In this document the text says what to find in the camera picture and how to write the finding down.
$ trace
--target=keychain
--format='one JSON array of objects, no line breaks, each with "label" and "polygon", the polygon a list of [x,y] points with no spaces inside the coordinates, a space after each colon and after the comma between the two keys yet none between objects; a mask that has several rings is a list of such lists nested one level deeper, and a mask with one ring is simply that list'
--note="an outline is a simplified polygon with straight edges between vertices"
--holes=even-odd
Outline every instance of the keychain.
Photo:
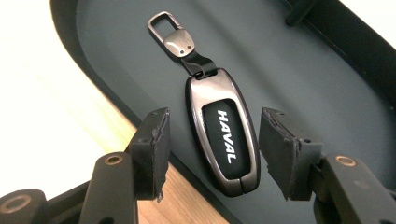
[{"label": "keychain", "polygon": [[[161,20],[175,28],[166,38],[153,27]],[[148,28],[190,74],[186,103],[191,129],[220,190],[229,197],[253,191],[260,183],[260,156],[248,108],[236,83],[226,70],[195,51],[191,36],[169,12],[153,16]]]}]

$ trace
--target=wooden table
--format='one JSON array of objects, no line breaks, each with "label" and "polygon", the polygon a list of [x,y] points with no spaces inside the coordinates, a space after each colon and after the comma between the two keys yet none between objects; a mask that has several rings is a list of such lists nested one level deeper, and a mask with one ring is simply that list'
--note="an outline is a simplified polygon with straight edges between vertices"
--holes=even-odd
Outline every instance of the wooden table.
[{"label": "wooden table", "polygon": [[[35,188],[50,199],[124,150],[135,127],[70,58],[48,1],[4,2],[0,27],[0,196]],[[172,165],[163,191],[160,203],[139,201],[141,223],[226,222]]]}]

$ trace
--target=haval logo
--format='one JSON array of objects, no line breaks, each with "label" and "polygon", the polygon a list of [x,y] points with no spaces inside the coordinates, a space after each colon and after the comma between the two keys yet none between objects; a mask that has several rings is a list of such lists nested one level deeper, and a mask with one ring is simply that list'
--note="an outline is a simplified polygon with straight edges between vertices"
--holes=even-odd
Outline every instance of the haval logo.
[{"label": "haval logo", "polygon": [[227,122],[227,112],[218,110],[221,131],[223,132],[224,145],[226,146],[228,163],[231,164],[231,159],[236,159],[235,150],[233,149],[233,140],[231,139],[231,130]]}]

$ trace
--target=dark gray mat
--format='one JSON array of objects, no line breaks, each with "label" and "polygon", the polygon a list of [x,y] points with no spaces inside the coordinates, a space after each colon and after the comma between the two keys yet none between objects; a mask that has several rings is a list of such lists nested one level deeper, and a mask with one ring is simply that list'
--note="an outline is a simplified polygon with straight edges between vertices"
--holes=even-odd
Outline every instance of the dark gray mat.
[{"label": "dark gray mat", "polygon": [[257,134],[263,106],[291,113],[321,137],[324,153],[358,157],[386,187],[396,189],[393,111],[306,27],[286,26],[281,1],[79,1],[78,38],[94,72],[141,119],[169,107],[172,152],[239,220],[315,222],[312,202],[284,201],[263,158],[255,191],[227,198],[213,188],[187,118],[187,72],[146,26],[163,10],[189,31],[198,52],[233,76]]}]

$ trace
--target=metal carabiner clip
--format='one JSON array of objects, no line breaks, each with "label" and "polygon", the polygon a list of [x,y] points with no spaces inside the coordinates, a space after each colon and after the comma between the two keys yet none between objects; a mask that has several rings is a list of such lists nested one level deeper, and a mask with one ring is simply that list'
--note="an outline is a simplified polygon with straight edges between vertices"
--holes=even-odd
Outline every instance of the metal carabiner clip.
[{"label": "metal carabiner clip", "polygon": [[[162,38],[153,25],[161,20],[168,20],[175,28],[166,38]],[[178,58],[183,58],[194,51],[195,45],[189,33],[178,23],[175,17],[167,11],[160,12],[148,20],[148,28],[165,48]]]}]

